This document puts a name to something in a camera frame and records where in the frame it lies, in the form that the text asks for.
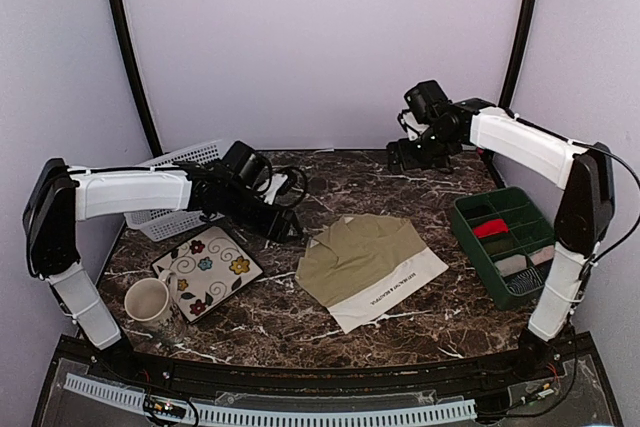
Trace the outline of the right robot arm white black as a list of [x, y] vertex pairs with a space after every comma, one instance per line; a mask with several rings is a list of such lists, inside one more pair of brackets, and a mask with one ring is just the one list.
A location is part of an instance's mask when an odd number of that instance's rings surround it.
[[404, 100], [407, 106], [397, 121], [406, 136], [387, 146], [392, 172], [444, 169], [463, 146], [474, 146], [529, 168], [563, 193], [554, 219], [550, 272], [510, 360], [511, 373], [530, 381], [547, 367], [555, 339], [605, 255], [599, 246], [615, 213], [613, 164], [619, 158], [602, 143], [571, 140], [508, 107], [480, 98], [453, 102], [435, 80], [411, 87]]

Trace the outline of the pink white underwear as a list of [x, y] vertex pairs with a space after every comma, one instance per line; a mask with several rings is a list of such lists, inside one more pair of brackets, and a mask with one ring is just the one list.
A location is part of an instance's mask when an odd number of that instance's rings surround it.
[[549, 262], [553, 259], [555, 254], [555, 247], [553, 245], [547, 245], [529, 254], [529, 259], [534, 266], [541, 265], [545, 262]]

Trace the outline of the olive green cloth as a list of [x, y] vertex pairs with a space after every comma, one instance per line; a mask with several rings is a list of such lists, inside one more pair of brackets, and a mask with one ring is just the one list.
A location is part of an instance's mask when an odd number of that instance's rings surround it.
[[348, 334], [448, 270], [407, 218], [347, 215], [308, 243], [295, 279]]

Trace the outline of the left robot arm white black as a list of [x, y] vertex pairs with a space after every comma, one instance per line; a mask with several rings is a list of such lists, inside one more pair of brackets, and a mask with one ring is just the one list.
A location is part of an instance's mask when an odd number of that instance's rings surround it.
[[241, 141], [206, 163], [91, 169], [52, 158], [22, 215], [29, 274], [49, 285], [103, 368], [120, 383], [134, 382], [140, 359], [82, 266], [77, 223], [144, 210], [186, 211], [205, 222], [223, 215], [273, 242], [296, 241], [303, 235], [296, 205], [267, 199], [286, 191], [274, 184], [276, 174], [266, 157]]

